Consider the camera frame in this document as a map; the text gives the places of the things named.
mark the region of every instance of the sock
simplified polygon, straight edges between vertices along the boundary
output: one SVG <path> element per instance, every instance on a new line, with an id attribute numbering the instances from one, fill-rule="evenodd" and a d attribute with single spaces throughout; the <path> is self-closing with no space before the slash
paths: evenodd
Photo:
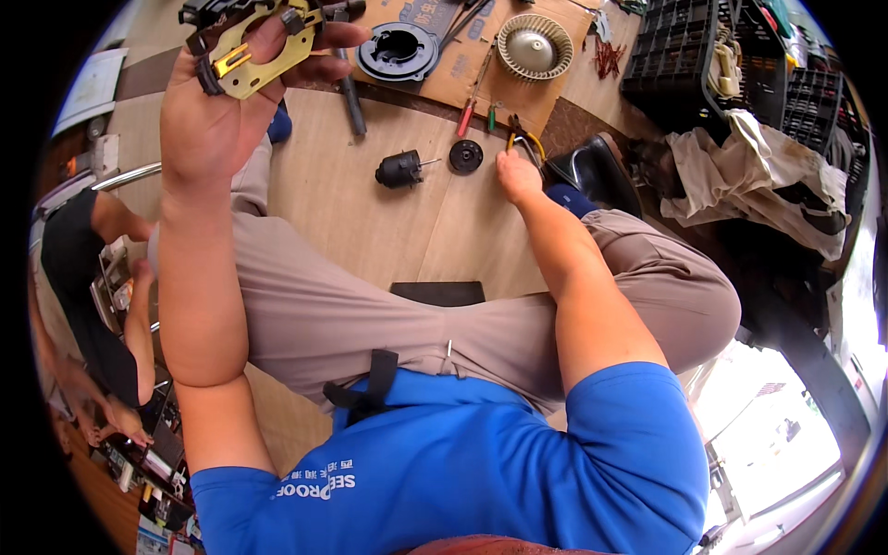
<path id="1" fill-rule="evenodd" d="M 583 216 L 599 207 L 567 183 L 556 183 L 546 189 L 546 196 L 557 204 L 570 210 L 570 213 L 582 219 Z"/>
<path id="2" fill-rule="evenodd" d="M 268 125 L 268 138 L 274 143 L 280 143 L 287 140 L 293 131 L 293 122 L 287 115 L 287 110 L 278 106 L 277 112 L 274 113 L 274 119 Z"/>

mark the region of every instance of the belt strap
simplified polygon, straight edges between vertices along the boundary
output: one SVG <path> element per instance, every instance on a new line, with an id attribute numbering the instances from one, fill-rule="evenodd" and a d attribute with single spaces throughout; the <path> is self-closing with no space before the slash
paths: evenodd
<path id="1" fill-rule="evenodd" d="M 345 389 L 342 385 L 327 382 L 324 384 L 324 397 L 334 406 L 348 409 L 345 427 L 357 424 L 365 418 L 395 410 L 397 407 L 385 404 L 385 396 L 392 389 L 397 369 L 397 353 L 374 349 L 370 355 L 370 375 L 366 392 L 356 392 Z"/>

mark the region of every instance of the black round motor end cap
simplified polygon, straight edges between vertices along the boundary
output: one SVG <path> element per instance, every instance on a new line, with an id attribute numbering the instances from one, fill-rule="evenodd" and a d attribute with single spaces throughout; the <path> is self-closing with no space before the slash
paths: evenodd
<path id="1" fill-rule="evenodd" d="M 465 139 L 457 141 L 450 148 L 450 167 L 456 173 L 472 173 L 477 170 L 484 161 L 484 151 L 481 145 L 473 140 Z"/>

